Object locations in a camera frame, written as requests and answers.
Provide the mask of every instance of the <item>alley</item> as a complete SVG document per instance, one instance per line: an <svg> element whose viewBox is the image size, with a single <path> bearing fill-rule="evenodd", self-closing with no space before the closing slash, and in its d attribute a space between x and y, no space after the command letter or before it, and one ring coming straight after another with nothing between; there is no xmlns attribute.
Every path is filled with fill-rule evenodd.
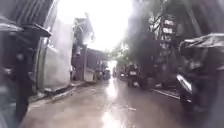
<svg viewBox="0 0 224 128"><path fill-rule="evenodd" d="M188 128L176 99L112 78L27 114L25 128Z"/></svg>

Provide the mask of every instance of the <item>sunlight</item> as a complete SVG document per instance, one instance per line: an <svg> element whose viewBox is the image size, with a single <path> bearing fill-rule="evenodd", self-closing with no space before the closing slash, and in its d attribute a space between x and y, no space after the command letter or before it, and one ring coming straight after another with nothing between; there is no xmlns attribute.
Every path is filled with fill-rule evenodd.
<svg viewBox="0 0 224 128"><path fill-rule="evenodd" d="M73 24L75 17L87 12L95 33L95 41L88 47L96 50L113 50L124 38L128 18L132 13L131 0L60 0L58 18Z"/></svg>
<svg viewBox="0 0 224 128"><path fill-rule="evenodd" d="M115 84L114 84L114 79L111 78L109 80L109 85L108 87L106 88L106 93L107 93L107 96L110 98L110 99L115 99L117 97L117 89L115 88Z"/></svg>
<svg viewBox="0 0 224 128"><path fill-rule="evenodd" d="M116 120L110 112L104 112L102 116L103 128L123 128L121 121Z"/></svg>
<svg viewBox="0 0 224 128"><path fill-rule="evenodd" d="M113 50L124 37L131 15L131 0L95 0L90 4L90 21L95 32L95 42L88 47Z"/></svg>

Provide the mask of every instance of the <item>wet pavement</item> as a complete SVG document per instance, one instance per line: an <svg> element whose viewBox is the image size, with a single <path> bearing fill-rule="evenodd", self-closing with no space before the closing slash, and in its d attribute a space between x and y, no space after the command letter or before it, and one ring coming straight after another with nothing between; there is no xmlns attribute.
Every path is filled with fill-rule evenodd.
<svg viewBox="0 0 224 128"><path fill-rule="evenodd" d="M197 127L178 100L129 88L118 79L77 89L71 96L27 114L25 128L190 128Z"/></svg>

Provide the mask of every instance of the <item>building wall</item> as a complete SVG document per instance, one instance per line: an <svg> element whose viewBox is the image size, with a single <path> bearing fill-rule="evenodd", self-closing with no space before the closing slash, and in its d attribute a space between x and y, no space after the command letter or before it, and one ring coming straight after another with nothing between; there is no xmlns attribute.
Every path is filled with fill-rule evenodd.
<svg viewBox="0 0 224 128"><path fill-rule="evenodd" d="M69 85L70 66L73 45L73 19L70 21L61 17L69 8L59 8L62 0L57 4L57 16L52 26L52 37L46 51L44 64L44 87L57 90Z"/></svg>

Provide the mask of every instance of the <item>motorcycle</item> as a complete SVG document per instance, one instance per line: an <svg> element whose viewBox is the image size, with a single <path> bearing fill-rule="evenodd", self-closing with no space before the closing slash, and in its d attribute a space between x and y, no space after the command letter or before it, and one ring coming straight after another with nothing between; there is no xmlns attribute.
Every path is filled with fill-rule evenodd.
<svg viewBox="0 0 224 128"><path fill-rule="evenodd" d="M129 68L130 69L128 70L128 74L127 74L127 84L129 87L137 86L139 84L138 67L130 66Z"/></svg>
<svg viewBox="0 0 224 128"><path fill-rule="evenodd" d="M167 76L172 86L170 83L162 83L161 87L153 85L151 89L179 99L185 112L208 112L213 106L219 76L224 69L223 37L224 34L210 34L181 42L176 52L179 65L175 72Z"/></svg>
<svg viewBox="0 0 224 128"><path fill-rule="evenodd" d="M206 112L213 105L219 75L223 71L222 38L223 35L210 34L181 43L180 54L184 51L189 53L196 50L201 55L200 58L189 61L185 68L187 71L178 70L176 74L176 79L181 85L180 103L187 111Z"/></svg>

